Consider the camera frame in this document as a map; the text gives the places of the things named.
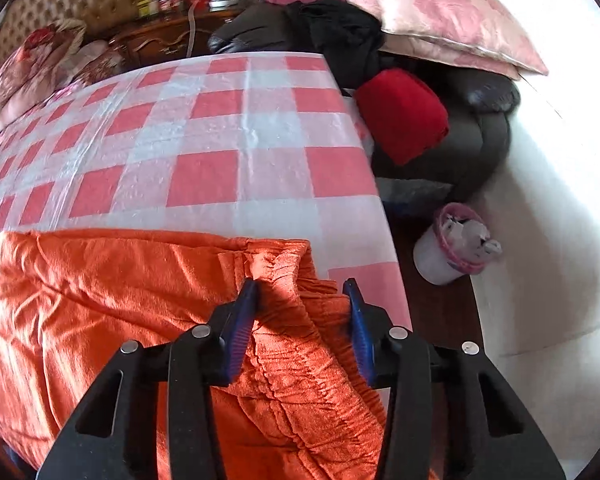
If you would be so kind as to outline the wooden nightstand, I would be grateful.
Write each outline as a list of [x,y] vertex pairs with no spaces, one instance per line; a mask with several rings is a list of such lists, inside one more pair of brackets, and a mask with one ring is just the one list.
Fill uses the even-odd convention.
[[110,39],[109,45],[122,56],[124,66],[130,70],[205,56],[210,53],[211,35],[245,10],[245,6],[233,6],[226,10],[196,11],[194,24],[189,23],[187,12],[131,22]]

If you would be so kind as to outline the pink pillow lower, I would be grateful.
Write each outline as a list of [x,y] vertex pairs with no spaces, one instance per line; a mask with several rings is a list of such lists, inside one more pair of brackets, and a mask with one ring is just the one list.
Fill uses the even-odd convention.
[[483,58],[475,53],[454,50],[441,44],[433,44],[411,36],[385,34],[384,37],[382,50],[385,52],[454,67],[484,70],[485,72],[505,76],[511,80],[520,79],[520,73],[515,66],[493,58]]

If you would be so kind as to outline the white trash bin pink bag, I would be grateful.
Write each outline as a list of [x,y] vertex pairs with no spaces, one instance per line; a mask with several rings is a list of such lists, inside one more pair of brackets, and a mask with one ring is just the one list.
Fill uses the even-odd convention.
[[463,275],[480,274],[501,254],[501,244],[494,240],[482,218],[460,203],[443,206],[413,249],[420,276],[438,286]]

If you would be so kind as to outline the pink floral pillow top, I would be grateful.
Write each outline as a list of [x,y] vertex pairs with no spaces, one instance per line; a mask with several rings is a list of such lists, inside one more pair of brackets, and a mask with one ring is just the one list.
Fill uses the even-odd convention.
[[539,53],[498,0],[348,0],[381,21],[385,34],[411,36],[512,64],[518,72],[548,73]]

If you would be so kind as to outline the orange pants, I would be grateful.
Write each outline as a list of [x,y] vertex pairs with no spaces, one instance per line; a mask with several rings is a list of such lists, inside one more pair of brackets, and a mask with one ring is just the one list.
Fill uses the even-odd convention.
[[40,466],[120,346],[172,341],[234,300],[260,306],[236,382],[212,391],[232,479],[370,479],[386,415],[358,374],[349,301],[306,240],[125,230],[0,234],[0,437]]

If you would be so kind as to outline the floral bed pillows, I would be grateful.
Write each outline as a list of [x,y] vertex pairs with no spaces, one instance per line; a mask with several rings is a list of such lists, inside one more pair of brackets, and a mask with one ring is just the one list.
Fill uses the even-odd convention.
[[0,132],[48,101],[117,75],[123,58],[104,40],[82,44],[74,18],[31,32],[0,65]]

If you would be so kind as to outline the red white checkered bed cover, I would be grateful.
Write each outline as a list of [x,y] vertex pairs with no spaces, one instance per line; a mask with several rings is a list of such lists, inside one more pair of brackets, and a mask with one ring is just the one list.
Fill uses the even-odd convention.
[[108,228],[308,240],[408,325],[373,141],[324,58],[186,58],[54,99],[0,133],[0,232]]

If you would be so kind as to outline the red cushion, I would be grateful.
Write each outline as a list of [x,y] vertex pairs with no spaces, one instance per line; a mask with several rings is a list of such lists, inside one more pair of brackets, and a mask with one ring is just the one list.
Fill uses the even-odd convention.
[[400,68],[383,70],[354,92],[358,112],[396,166],[404,166],[449,133],[449,114],[420,79]]

